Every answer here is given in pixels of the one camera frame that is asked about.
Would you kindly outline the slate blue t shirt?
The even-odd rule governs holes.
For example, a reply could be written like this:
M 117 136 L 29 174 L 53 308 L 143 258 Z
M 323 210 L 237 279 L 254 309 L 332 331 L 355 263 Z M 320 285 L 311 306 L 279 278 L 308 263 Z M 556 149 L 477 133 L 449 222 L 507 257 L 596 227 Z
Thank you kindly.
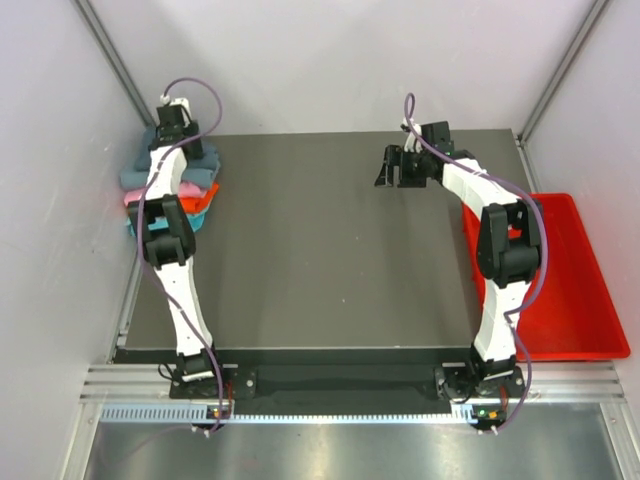
M 155 128 L 147 128 L 141 140 L 141 146 L 139 148 L 137 157 L 133 160 L 132 168 L 134 171 L 149 171 L 151 167 L 151 155 L 149 146 L 152 140 L 155 138 Z M 187 161 L 187 169 L 207 169 L 216 170 L 219 167 L 219 153 L 217 148 L 210 142 L 203 140 L 203 157 L 201 159 L 193 159 Z

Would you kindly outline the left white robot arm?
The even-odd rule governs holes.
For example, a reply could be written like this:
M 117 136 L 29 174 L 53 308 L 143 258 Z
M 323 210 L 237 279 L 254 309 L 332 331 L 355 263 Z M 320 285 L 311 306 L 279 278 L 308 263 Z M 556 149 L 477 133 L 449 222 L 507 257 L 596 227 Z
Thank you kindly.
M 190 160 L 203 156 L 199 125 L 189 101 L 161 96 L 148 150 L 150 169 L 139 200 L 127 207 L 138 257 L 167 301 L 176 338 L 175 367 L 168 371 L 170 396 L 221 397 L 227 374 L 214 353 L 194 276 L 195 233 L 179 199 Z

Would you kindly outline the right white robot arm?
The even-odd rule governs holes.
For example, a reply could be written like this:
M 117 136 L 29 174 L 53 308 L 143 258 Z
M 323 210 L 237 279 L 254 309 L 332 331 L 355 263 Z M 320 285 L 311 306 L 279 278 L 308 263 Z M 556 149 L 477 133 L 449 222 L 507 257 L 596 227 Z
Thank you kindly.
M 378 187 L 424 188 L 437 182 L 478 220 L 476 265 L 484 279 L 479 331 L 464 371 L 445 374 L 442 395 L 462 402 L 505 388 L 517 374 L 520 308 L 542 264 L 537 210 L 505 188 L 467 151 L 455 148 L 446 122 L 403 120 L 402 145 L 384 150 Z

